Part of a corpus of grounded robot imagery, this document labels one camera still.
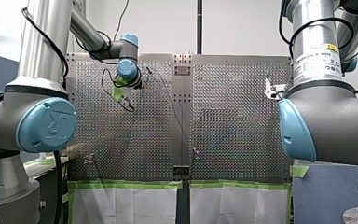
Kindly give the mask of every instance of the gray robot arm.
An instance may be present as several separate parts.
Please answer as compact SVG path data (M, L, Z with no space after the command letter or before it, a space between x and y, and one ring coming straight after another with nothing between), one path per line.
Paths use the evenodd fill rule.
M286 15L297 31L333 18L339 6L352 34L347 25L336 31L334 21L319 21L294 41L293 83L280 101L282 145L294 159L358 165L358 99L342 81L358 48L358 0L292 0Z
M30 0L27 8L29 17L61 54L66 55L71 30L92 58L118 59L117 74L121 78L140 78L136 35L106 42L71 0ZM76 129L76 111L62 86L64 70L51 44L26 23L18 76L6 85L0 99L0 153L50 152L70 141Z

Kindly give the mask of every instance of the pegboard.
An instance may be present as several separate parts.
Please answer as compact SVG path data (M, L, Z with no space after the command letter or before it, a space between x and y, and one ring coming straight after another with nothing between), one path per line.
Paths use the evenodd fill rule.
M172 179L172 55L144 56L138 66L143 88L131 92L133 113L102 89L105 68L86 54L71 54L68 91L78 114L74 143L69 146L69 177L79 179ZM103 78L107 90L113 83Z
M68 60L79 119L70 179L172 180L180 163L193 179L290 181L277 102L264 95L266 77L282 84L290 76L287 58L141 55L144 88L131 92L133 113L101 87L114 65L83 53ZM103 84L112 88L108 75Z
M289 62L283 57L193 57L193 179L290 181L278 104L264 94L266 78L287 82Z

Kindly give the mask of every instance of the gray panel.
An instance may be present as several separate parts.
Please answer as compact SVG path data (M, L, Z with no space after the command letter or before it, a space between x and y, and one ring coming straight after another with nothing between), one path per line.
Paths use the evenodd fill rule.
M278 103L265 79L286 83L288 58L193 56L193 179L290 182Z
M98 63L86 54L70 56L69 63L68 91L79 120L68 152L69 178L171 180L173 56L140 57L144 88L131 92L133 113L102 90L102 72L109 68L115 76L114 65ZM108 75L104 86L112 87Z
M358 166L312 164L293 185L295 223L341 223L342 214L358 207Z

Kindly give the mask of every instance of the metal post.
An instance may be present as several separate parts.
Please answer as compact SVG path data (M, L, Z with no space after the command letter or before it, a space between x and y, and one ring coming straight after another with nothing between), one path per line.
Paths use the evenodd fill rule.
M66 54L71 0L29 0L34 23ZM62 87L63 66L57 52L29 23L25 24L18 77L8 86L30 86L66 93Z
M202 0L197 6L197 54L202 54Z
M356 52L358 48L358 15L351 14L350 12L345 12L342 16L342 19L348 21L354 29L354 38L352 42L344 49L339 51L340 58L343 62L350 59ZM348 27L344 24L338 26L337 36L338 43L340 45L345 44L350 38L350 31Z
M289 3L287 17L296 31L307 22L334 17L334 10L339 2L339 0L294 0ZM327 45L336 50L332 58L322 57L322 53L327 50ZM313 80L341 80L337 47L334 21L316 22L299 33L294 44L294 86ZM334 70L327 71L327 66L323 64L324 60L328 62L334 60L334 63L338 61L338 65Z

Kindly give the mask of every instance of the wall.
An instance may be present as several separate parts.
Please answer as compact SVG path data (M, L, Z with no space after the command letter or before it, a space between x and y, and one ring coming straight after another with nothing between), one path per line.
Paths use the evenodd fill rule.
M126 0L88 1L87 17L97 29L113 36L125 3ZM281 1L203 3L204 54L289 55L278 32ZM283 30L291 36L292 25L287 20ZM119 33L137 34L142 53L196 52L197 0L130 0ZM358 69L345 79L358 89Z
M0 0L1 57L17 62L20 59L23 29L26 23L26 20L21 14L21 10L27 7L27 3L28 0ZM68 40L68 51L74 51L72 35L70 35Z

